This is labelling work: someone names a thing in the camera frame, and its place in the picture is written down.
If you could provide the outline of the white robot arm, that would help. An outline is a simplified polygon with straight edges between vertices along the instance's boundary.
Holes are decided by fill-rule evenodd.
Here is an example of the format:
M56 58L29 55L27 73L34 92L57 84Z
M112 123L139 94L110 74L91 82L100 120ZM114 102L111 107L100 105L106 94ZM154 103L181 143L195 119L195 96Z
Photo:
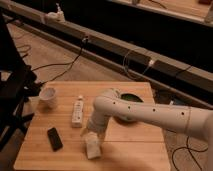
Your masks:
M204 171L213 171L213 110L126 101L118 89L110 88L94 99L93 111L82 134L104 134L111 116L126 116L206 141L208 152Z

